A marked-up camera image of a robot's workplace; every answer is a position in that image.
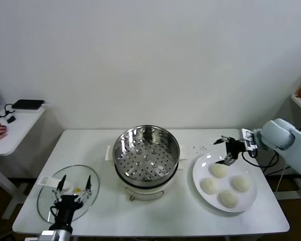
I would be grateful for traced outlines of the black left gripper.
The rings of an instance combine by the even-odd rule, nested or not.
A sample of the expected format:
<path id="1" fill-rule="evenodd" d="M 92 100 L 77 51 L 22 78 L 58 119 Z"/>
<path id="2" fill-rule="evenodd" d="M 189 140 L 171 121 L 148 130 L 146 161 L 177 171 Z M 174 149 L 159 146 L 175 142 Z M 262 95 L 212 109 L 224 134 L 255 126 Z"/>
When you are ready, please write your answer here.
<path id="1" fill-rule="evenodd" d="M 57 188 L 53 190 L 55 201 L 54 205 L 50 207 L 50 211 L 54 216 L 55 222 L 49 227 L 49 229 L 72 229 L 71 223 L 75 211 L 80 209 L 82 207 L 82 203 L 84 203 L 92 195 L 90 175 L 85 189 L 78 193 L 78 195 L 62 195 L 65 180 L 66 175 L 64 175 L 58 183 Z"/>

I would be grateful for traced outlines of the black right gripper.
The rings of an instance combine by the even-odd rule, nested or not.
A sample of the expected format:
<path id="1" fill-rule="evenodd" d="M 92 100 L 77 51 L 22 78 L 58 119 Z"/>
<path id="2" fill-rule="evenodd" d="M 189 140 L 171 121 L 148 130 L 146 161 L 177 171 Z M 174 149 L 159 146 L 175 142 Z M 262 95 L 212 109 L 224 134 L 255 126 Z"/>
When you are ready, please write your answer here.
<path id="1" fill-rule="evenodd" d="M 221 143 L 225 143 L 226 145 L 227 156 L 224 159 L 216 162 L 216 164 L 230 166 L 238 159 L 238 155 L 240 153 L 246 152 L 246 146 L 240 140 L 235 140 L 234 138 L 221 136 L 221 138 L 216 140 L 213 144 L 217 145 Z"/>

